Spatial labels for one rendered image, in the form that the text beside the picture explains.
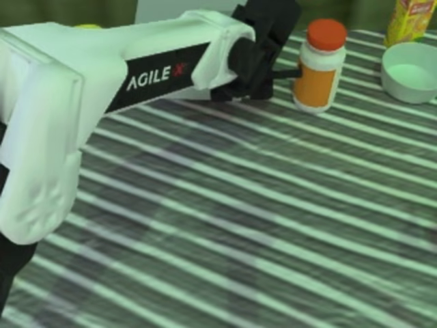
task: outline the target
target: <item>striped fabric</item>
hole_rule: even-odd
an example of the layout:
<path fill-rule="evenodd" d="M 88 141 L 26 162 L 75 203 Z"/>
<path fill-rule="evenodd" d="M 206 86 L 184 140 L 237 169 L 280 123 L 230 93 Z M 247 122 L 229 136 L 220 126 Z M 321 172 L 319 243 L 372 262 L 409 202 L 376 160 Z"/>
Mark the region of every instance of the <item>striped fabric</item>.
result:
<path fill-rule="evenodd" d="M 280 81 L 269 103 L 166 100 L 104 119 L 73 213 L 1 326 L 437 327 L 437 102 L 382 91 L 381 35 L 347 47 L 318 117 Z"/>

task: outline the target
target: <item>table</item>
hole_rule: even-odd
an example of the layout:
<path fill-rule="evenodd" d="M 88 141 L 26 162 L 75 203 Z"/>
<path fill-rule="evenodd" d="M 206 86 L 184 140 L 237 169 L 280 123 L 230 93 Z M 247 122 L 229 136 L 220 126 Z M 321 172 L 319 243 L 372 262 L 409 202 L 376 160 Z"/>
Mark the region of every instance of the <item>table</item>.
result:
<path fill-rule="evenodd" d="M 162 100 L 101 121 L 73 213 L 1 326 L 436 327 L 437 102 L 382 91 L 381 35 L 347 48 L 317 117 L 279 81 L 269 102 Z"/>

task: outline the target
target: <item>light green bowl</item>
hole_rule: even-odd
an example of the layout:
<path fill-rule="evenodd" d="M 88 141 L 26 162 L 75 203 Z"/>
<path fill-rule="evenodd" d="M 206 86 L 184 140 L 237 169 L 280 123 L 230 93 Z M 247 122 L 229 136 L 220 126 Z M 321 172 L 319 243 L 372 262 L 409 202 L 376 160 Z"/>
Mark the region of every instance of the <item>light green bowl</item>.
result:
<path fill-rule="evenodd" d="M 437 48 L 419 42 L 390 47 L 382 56 L 381 80 L 393 98 L 428 103 L 437 96 Z"/>

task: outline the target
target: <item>yellow carton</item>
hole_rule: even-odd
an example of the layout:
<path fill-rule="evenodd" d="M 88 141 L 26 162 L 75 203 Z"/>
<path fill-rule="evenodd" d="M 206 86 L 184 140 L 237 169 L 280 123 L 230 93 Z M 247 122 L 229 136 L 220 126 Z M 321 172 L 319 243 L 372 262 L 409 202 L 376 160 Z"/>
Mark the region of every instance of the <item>yellow carton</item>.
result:
<path fill-rule="evenodd" d="M 437 0 L 396 0 L 384 44 L 389 47 L 421 38 L 436 6 Z"/>

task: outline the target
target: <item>red bottle cap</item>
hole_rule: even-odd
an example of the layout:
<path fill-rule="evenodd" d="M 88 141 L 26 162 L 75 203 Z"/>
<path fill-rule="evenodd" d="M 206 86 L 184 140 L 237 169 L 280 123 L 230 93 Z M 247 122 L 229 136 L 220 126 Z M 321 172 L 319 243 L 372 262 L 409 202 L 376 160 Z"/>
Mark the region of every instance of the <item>red bottle cap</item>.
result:
<path fill-rule="evenodd" d="M 308 26 L 308 43 L 322 51 L 335 51 L 346 43 L 348 31 L 333 19 L 317 19 Z"/>

